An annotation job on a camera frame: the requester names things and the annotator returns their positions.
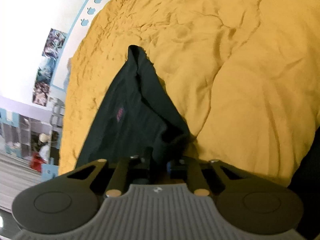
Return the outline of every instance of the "yellow comforter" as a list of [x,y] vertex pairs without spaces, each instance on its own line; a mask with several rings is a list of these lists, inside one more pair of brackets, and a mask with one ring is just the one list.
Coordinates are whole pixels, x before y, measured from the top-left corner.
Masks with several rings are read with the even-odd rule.
[[320,0],[111,0],[72,58],[60,174],[136,44],[196,138],[186,155],[288,185],[320,121],[319,26]]

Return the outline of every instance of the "black fabric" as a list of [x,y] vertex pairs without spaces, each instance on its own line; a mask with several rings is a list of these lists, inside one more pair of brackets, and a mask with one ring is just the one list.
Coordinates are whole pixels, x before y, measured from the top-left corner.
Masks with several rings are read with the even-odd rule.
[[304,206],[297,231],[308,240],[314,239],[320,234],[320,129],[293,175],[289,189],[298,194]]
[[187,124],[164,92],[147,55],[131,45],[128,60],[95,116],[76,167],[102,158],[117,163],[121,157],[150,151],[156,164],[165,164],[182,155],[189,137]]

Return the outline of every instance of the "poster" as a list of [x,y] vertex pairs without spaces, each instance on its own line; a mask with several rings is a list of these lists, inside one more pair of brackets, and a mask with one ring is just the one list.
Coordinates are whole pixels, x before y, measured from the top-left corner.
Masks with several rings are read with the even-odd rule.
[[47,106],[51,78],[66,37],[67,34],[61,31],[51,29],[49,32],[33,88],[32,102],[34,104]]

